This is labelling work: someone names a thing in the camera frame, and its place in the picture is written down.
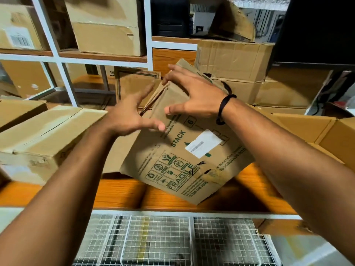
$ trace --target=wire mesh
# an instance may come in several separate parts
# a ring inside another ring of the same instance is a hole
[[[191,220],[93,214],[73,265],[276,265],[251,219]]]

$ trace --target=black thread wristband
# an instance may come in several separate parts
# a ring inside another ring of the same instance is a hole
[[[224,125],[225,124],[225,122],[222,121],[222,111],[223,111],[224,107],[226,106],[226,104],[229,102],[230,98],[237,98],[237,95],[229,94],[228,96],[224,97],[224,99],[221,102],[221,105],[219,106],[218,116],[216,119],[217,125]]]

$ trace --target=forearm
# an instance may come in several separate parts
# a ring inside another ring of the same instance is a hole
[[[269,180],[311,228],[344,249],[355,222],[355,174],[237,99],[225,122],[255,157]]]
[[[114,139],[100,122],[86,132],[57,172],[1,234],[3,265],[72,263]]]

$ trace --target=finger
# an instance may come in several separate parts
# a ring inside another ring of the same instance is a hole
[[[188,92],[191,90],[191,76],[186,76],[183,73],[177,71],[170,71],[164,76],[162,84],[165,85],[168,81],[175,83],[176,85],[183,86]]]
[[[141,118],[140,125],[141,128],[154,129],[160,132],[163,132],[166,129],[164,123],[156,118]]]
[[[142,102],[142,100],[148,96],[148,94],[153,90],[153,86],[154,86],[154,82],[150,83],[144,89],[142,89],[140,92],[137,92],[135,94],[137,105],[139,105]]]
[[[186,76],[192,76],[192,77],[197,77],[197,78],[200,78],[199,75],[181,67],[181,66],[178,66],[178,65],[175,65],[175,64],[168,64],[168,68],[171,70],[171,71],[177,71],[177,72],[180,72]]]
[[[174,115],[174,114],[183,114],[186,111],[184,103],[180,103],[177,105],[171,105],[164,108],[164,112],[166,115]]]

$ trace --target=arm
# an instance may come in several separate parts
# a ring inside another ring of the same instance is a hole
[[[91,126],[68,158],[0,235],[1,264],[71,265],[84,237],[106,157],[118,136],[141,128],[163,131],[137,105],[152,85],[128,96]]]
[[[226,94],[179,66],[170,68],[165,82],[183,86],[190,100],[165,112],[216,117]],[[285,200],[355,262],[355,174],[237,99],[227,103],[222,117]]]

